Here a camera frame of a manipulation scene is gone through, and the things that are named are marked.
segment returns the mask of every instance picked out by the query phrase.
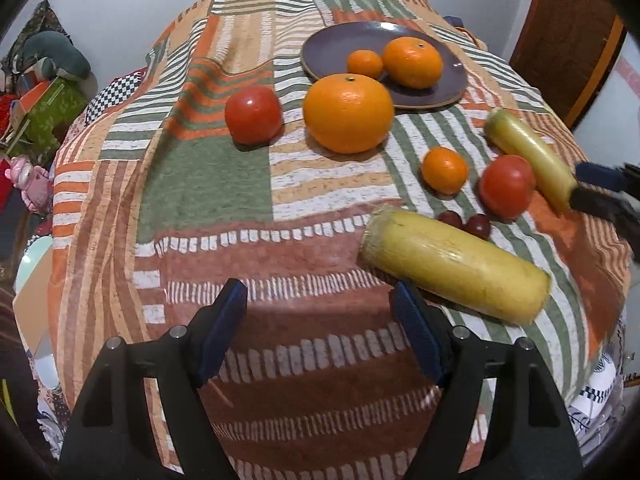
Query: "red tomato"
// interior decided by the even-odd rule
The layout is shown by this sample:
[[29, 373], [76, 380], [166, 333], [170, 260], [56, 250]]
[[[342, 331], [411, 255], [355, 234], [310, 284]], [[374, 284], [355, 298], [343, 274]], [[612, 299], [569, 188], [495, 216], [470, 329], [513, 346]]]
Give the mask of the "red tomato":
[[264, 144], [282, 129], [282, 106], [271, 88], [247, 86], [226, 101], [225, 122], [235, 142]]
[[521, 156], [501, 155], [480, 177], [478, 191], [482, 203], [496, 216], [514, 220], [529, 207], [536, 177]]

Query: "yellow cylindrical vegetable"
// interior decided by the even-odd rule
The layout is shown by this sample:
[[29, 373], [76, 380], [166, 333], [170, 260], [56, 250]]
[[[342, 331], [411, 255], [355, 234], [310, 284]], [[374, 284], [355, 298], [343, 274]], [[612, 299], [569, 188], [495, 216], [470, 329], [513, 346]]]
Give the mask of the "yellow cylindrical vegetable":
[[529, 324], [544, 308], [550, 276], [467, 232], [389, 205], [371, 215], [365, 261], [483, 314]]
[[569, 196], [578, 185], [574, 174], [529, 126], [503, 108], [495, 108], [486, 118], [484, 135], [505, 153], [529, 162], [540, 193], [557, 212], [569, 209]]

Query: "patterned tablecloth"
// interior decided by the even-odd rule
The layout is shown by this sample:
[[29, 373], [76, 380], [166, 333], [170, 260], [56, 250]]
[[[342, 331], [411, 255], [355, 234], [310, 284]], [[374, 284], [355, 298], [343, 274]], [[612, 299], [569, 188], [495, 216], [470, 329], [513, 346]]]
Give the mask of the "patterned tablecloth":
[[[378, 150], [337, 156], [305, 135], [301, 106], [312, 82], [300, 48], [315, 31], [352, 20], [439, 39], [464, 63], [468, 88], [441, 112], [396, 115]], [[223, 108], [250, 84], [275, 90], [286, 128], [271, 146], [242, 152]], [[439, 392], [389, 314], [390, 285], [358, 266], [358, 243], [381, 203], [428, 216], [481, 211], [472, 186], [497, 155], [481, 135], [496, 106], [527, 121], [569, 164], [584, 160], [536, 89], [426, 0], [200, 0], [185, 10], [148, 54], [132, 97], [58, 153], [50, 323], [70, 405], [106, 338], [148, 340], [187, 323], [234, 276], [248, 287], [248, 315], [202, 400], [241, 478], [401, 475]], [[470, 167], [468, 184], [444, 202], [418, 176], [438, 145]], [[519, 327], [443, 308], [486, 339], [530, 336], [569, 403], [622, 307], [628, 246], [597, 219], [558, 218], [538, 194], [517, 221], [494, 224], [492, 242], [552, 275], [546, 309]], [[465, 466], [481, 453], [492, 387]], [[151, 381], [148, 396], [162, 460], [176, 468]]]

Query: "stuffed toy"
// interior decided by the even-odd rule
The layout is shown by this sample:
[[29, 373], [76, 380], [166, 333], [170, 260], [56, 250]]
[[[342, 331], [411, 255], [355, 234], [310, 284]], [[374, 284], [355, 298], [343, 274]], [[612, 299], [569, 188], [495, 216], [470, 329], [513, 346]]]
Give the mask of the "stuffed toy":
[[14, 71], [22, 72], [34, 62], [38, 81], [56, 76], [81, 81], [91, 72], [91, 66], [82, 53], [64, 34], [55, 30], [43, 30], [26, 40], [14, 58]]
[[42, 216], [49, 212], [53, 188], [47, 170], [34, 166], [21, 155], [9, 161], [9, 169], [4, 170], [4, 176], [22, 191], [22, 201], [29, 211]]

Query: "large orange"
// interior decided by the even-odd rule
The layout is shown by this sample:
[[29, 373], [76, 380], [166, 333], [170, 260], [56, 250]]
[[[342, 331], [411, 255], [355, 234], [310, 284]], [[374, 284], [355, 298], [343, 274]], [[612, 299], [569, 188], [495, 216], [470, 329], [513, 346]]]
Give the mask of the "large orange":
[[373, 50], [354, 50], [347, 58], [347, 72], [378, 79], [384, 67], [382, 58]]
[[382, 61], [391, 79], [418, 90], [435, 85], [444, 68], [440, 53], [430, 43], [411, 36], [389, 41]]
[[424, 181], [445, 195], [459, 192], [469, 175], [465, 159], [443, 146], [428, 151], [421, 169]]
[[386, 139], [394, 104], [388, 90], [370, 77], [333, 74], [311, 85], [302, 114], [309, 135], [324, 147], [359, 153]]

